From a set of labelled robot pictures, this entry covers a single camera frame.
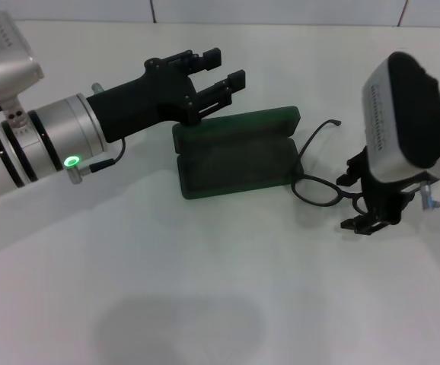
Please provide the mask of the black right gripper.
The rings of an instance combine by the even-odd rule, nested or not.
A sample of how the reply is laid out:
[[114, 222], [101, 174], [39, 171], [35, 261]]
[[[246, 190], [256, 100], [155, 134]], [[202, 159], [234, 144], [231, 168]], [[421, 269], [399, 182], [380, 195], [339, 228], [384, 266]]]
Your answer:
[[367, 147], [347, 160], [346, 172], [336, 179], [338, 186], [353, 186], [359, 179], [368, 213], [346, 219], [340, 228], [358, 235], [371, 236], [390, 224], [399, 224], [404, 208], [413, 199], [413, 194], [403, 192], [413, 183], [410, 179], [398, 182], [379, 182], [368, 171]]

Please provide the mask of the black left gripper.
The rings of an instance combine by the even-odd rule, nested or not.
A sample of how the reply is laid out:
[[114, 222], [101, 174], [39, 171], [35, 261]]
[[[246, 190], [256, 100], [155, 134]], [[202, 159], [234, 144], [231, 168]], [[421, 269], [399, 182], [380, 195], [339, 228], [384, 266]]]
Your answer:
[[232, 95], [246, 87], [244, 70], [229, 74], [196, 94], [190, 75], [222, 65], [219, 48], [201, 56], [187, 50], [166, 59], [149, 59], [144, 74], [133, 81], [87, 98], [108, 143], [160, 122], [195, 125], [232, 104]]

